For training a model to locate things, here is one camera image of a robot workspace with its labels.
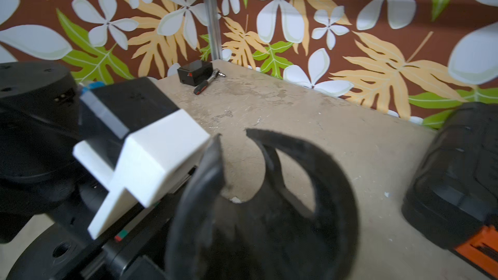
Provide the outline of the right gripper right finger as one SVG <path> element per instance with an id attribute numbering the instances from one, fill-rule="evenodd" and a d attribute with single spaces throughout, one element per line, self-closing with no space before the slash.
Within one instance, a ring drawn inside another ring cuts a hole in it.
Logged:
<path id="1" fill-rule="evenodd" d="M 265 178 L 246 202 L 246 249 L 254 279 L 346 279 L 359 243 L 354 191 L 336 161 L 316 145 L 249 128 L 265 160 Z M 315 195 L 309 210 L 285 186 L 279 152 L 308 175 Z"/>

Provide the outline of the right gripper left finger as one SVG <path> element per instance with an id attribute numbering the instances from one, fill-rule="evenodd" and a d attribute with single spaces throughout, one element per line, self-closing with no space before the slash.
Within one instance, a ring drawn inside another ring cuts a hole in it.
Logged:
<path id="1" fill-rule="evenodd" d="M 265 159 L 263 184 L 246 202 L 224 198 L 220 136 L 208 143 L 169 230 L 169 279 L 272 279 L 272 134 L 247 136 Z"/>

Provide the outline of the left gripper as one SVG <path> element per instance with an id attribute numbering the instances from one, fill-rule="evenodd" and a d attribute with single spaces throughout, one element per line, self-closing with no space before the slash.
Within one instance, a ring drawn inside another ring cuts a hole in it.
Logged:
<path id="1" fill-rule="evenodd" d="M 64 263 L 51 279 L 124 279 L 127 270 L 142 257 L 150 259 L 160 271 L 164 267 L 166 238 L 193 167 L 172 194 L 153 207 L 136 204 L 76 257 Z"/>

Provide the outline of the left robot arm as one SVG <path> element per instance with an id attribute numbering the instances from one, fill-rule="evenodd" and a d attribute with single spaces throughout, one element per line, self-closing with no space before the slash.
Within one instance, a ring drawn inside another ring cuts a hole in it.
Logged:
<path id="1" fill-rule="evenodd" d="M 135 79 L 97 90 L 96 96 L 133 132 L 179 110 L 151 87 Z M 46 213 L 55 222 L 24 250 L 6 279 L 49 279 L 93 242 L 87 227 L 107 191 L 71 154 L 82 140 L 77 92 L 60 64 L 1 64 L 1 244 L 35 215 Z M 169 225 L 157 231 L 144 225 L 110 249 L 109 272 L 114 267 L 124 272 L 125 263 L 144 255 L 163 269 Z"/>

